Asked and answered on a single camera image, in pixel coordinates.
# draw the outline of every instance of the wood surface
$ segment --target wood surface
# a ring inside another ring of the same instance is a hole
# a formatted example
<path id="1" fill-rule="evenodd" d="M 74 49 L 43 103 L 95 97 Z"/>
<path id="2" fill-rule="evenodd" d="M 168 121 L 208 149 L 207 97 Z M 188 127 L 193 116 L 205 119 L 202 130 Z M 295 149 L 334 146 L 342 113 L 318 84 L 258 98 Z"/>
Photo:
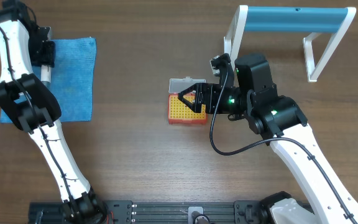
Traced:
<path id="1" fill-rule="evenodd" d="M 271 148 L 224 157 L 210 146 L 209 123 L 169 125 L 169 79 L 218 82 L 208 61 L 223 53 L 223 37 L 240 4 L 356 7 L 354 22 L 317 83 L 306 78 L 307 34 L 246 33 L 239 55 L 266 55 L 279 94 L 299 104 L 324 155 L 358 201 L 358 1 L 24 2 L 39 25 L 52 27 L 54 39 L 96 38 L 92 121 L 63 123 L 63 131 L 102 199 L 136 202 L 260 200 L 281 190 L 304 200 Z M 324 35 L 313 42 L 316 57 L 327 41 Z M 224 151 L 260 139 L 246 120 L 232 123 L 225 115 L 217 118 L 214 138 Z M 59 200 L 37 146 L 13 125 L 0 124 L 0 223 L 25 223 L 30 202 Z"/>

